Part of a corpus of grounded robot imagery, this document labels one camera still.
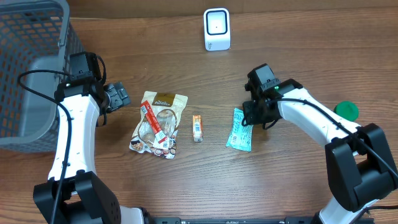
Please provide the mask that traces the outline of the teal snack packet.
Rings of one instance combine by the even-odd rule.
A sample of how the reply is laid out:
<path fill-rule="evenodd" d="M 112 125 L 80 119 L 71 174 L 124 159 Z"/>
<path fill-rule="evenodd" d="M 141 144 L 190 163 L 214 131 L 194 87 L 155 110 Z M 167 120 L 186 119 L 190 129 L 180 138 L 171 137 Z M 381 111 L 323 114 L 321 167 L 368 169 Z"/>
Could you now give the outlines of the teal snack packet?
<path fill-rule="evenodd" d="M 240 151 L 251 152 L 253 125 L 243 126 L 243 111 L 235 108 L 233 113 L 233 125 L 229 134 L 226 147 Z"/>

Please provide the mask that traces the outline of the orange juice carton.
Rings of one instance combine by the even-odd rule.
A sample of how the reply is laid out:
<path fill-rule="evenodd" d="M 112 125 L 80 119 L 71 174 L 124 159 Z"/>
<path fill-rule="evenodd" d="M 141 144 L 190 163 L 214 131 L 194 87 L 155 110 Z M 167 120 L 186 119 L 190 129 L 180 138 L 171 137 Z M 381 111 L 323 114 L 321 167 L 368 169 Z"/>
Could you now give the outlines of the orange juice carton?
<path fill-rule="evenodd" d="M 195 142 L 203 141 L 203 127 L 200 115 L 193 115 L 192 118 L 193 140 Z"/>

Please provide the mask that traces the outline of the green lid jar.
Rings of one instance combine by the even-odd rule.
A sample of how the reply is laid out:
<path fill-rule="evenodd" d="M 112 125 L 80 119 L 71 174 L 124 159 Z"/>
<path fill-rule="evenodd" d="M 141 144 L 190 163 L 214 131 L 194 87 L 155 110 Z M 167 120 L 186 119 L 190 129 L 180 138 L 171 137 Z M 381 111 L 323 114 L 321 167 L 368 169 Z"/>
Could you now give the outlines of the green lid jar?
<path fill-rule="evenodd" d="M 351 101 L 342 101 L 338 103 L 333 112 L 348 121 L 356 121 L 359 117 L 358 107 Z"/>

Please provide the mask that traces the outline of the red white snack packet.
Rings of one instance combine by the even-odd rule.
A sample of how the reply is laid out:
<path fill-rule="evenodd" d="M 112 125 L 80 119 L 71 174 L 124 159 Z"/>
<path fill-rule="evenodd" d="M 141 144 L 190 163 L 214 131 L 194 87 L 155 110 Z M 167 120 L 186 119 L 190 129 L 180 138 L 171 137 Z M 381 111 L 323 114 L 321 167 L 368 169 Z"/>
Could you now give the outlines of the red white snack packet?
<path fill-rule="evenodd" d="M 140 104 L 141 120 L 136 126 L 129 148 L 173 159 L 177 153 L 176 137 L 188 97 L 175 93 L 146 91 Z"/>

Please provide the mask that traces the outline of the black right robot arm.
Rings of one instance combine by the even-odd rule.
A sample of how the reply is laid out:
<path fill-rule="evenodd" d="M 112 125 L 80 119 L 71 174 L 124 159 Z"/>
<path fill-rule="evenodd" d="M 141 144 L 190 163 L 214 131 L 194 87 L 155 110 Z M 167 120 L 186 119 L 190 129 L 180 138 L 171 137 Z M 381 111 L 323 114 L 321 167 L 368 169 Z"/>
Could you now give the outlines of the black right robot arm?
<path fill-rule="evenodd" d="M 361 126 L 319 103 L 294 79 L 275 77 L 268 64 L 248 73 L 242 125 L 273 127 L 289 121 L 325 149 L 332 198 L 310 223 L 373 223 L 364 214 L 397 190 L 397 166 L 384 131 L 376 124 Z"/>

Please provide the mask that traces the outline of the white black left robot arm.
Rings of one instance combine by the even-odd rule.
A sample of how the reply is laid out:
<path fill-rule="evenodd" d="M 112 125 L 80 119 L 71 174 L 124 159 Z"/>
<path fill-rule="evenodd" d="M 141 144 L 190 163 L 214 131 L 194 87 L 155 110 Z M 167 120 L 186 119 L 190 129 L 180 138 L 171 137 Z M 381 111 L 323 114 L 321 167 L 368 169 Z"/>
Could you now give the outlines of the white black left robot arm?
<path fill-rule="evenodd" d="M 34 202 L 48 223 L 155 223 L 142 207 L 119 204 L 96 175 L 95 130 L 100 116 L 130 104 L 121 83 L 106 83 L 103 59 L 70 56 L 71 70 L 54 93 L 59 112 L 57 150 L 48 181 L 34 187 Z"/>

